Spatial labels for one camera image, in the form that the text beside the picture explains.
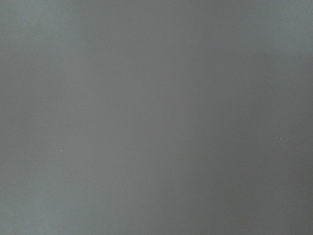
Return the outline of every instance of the gray surface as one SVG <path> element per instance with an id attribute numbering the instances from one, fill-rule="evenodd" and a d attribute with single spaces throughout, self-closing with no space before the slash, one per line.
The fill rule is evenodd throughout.
<path id="1" fill-rule="evenodd" d="M 312 9 L 2 0 L 0 234 L 313 234 Z"/>

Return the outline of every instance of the gray background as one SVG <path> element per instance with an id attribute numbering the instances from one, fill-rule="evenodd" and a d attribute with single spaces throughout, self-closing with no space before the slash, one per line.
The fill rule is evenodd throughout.
<path id="1" fill-rule="evenodd" d="M 0 2 L 1 235 L 313 234 L 311 0 Z"/>

